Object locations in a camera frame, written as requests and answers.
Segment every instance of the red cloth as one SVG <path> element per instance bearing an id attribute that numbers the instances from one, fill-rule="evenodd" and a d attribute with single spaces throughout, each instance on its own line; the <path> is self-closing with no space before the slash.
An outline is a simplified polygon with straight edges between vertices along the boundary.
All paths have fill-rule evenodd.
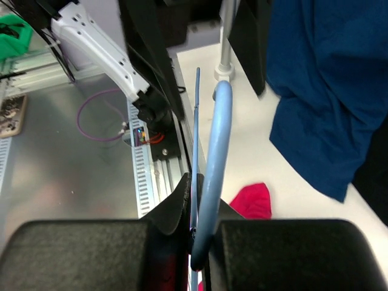
<path id="1" fill-rule="evenodd" d="M 229 205 L 246 219 L 271 219 L 272 217 L 271 199 L 264 183 L 242 188 Z M 198 286 L 198 291 L 203 291 L 202 282 Z"/>

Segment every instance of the blue cloth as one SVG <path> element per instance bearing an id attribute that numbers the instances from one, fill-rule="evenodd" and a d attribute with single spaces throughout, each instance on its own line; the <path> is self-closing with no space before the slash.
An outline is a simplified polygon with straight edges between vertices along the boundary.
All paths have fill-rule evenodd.
<path id="1" fill-rule="evenodd" d="M 388 2 L 274 1 L 267 81 L 282 97 L 270 140 L 314 188 L 344 201 L 388 113 Z"/>

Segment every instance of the metal sheet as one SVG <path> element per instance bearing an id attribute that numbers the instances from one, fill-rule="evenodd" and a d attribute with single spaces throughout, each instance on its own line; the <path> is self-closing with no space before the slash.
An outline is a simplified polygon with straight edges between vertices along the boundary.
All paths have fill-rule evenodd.
<path id="1" fill-rule="evenodd" d="M 54 56 L 46 51 L 39 53 L 31 53 L 26 57 L 19 57 L 13 63 L 13 72 L 26 72 L 29 70 L 34 70 L 37 67 L 45 67 L 57 63 L 57 60 Z"/>
<path id="2" fill-rule="evenodd" d="M 0 250 L 21 224 L 34 219 L 138 217 L 131 148 L 122 140 L 90 141 L 76 128 L 86 96 L 112 87 L 103 76 L 28 94 L 0 195 Z M 106 98 L 127 115 L 123 94 Z M 81 124 L 101 137 L 121 129 L 121 120 L 101 100 L 85 108 Z"/>

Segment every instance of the white table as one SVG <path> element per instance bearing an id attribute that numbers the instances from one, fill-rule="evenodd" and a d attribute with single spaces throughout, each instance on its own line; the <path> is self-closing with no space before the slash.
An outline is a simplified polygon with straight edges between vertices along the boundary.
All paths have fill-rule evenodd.
<path id="1" fill-rule="evenodd" d="M 214 68 L 219 63 L 219 44 L 178 54 L 192 106 L 196 68 L 201 68 L 199 138 L 205 156 L 212 124 Z M 353 185 L 345 203 L 330 199 L 312 188 L 292 169 L 269 141 L 279 97 L 271 89 L 258 98 L 241 65 L 236 67 L 233 86 L 233 125 L 222 198 L 230 202 L 246 185 L 264 182 L 270 190 L 274 219 L 340 218 L 353 222 L 367 238 L 388 282 L 388 228 L 379 220 Z"/>

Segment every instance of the vertical metal post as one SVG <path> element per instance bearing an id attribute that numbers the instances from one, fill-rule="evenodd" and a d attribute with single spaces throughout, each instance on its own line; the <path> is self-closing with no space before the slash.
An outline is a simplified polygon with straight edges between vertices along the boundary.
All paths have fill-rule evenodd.
<path id="1" fill-rule="evenodd" d="M 232 30 L 233 20 L 236 13 L 236 0 L 224 0 L 224 18 L 221 33 L 221 60 L 215 69 L 215 78 L 219 81 L 231 81 L 235 76 L 235 67 L 230 61 L 232 48 L 228 37 Z"/>

